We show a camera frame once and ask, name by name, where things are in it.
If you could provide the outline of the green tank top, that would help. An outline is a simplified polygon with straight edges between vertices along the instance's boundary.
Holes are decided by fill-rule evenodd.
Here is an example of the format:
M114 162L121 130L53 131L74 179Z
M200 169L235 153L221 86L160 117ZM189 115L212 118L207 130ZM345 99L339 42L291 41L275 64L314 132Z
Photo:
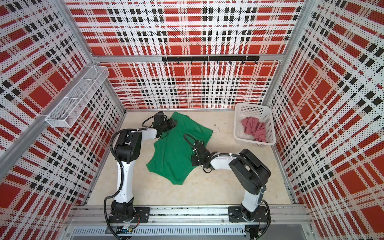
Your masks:
M178 112L174 112L171 119L177 124L165 134L164 138L154 143L155 153L147 168L149 172L166 178L174 185L182 185L195 168L191 162L194 151L184 139L184 135L191 135L207 144L213 130Z

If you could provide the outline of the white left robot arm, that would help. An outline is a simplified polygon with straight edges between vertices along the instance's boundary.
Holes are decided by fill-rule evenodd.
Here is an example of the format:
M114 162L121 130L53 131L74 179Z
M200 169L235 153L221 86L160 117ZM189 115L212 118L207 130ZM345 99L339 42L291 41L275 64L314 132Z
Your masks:
M104 200L105 216L108 223L147 222L149 208L135 210L133 195L133 177L136 160L141 153L142 142L160 138L177 126L177 121L169 119L160 111L148 118L153 120L150 126L142 124L138 129L123 129L115 133L110 142L110 151L118 167L117 191Z

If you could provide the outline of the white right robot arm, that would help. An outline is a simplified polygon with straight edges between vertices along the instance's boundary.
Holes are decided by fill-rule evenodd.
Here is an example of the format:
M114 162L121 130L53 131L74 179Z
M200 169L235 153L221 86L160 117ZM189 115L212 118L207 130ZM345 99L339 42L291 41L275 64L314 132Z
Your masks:
M210 153L202 141L196 140L189 145L193 150L193 166L201 166L205 173L214 170L232 171L244 188L245 195L240 207L229 208L230 222L257 222L268 219L270 213L262 204L265 203L263 196L271 171L259 158L248 149L243 149L238 154Z

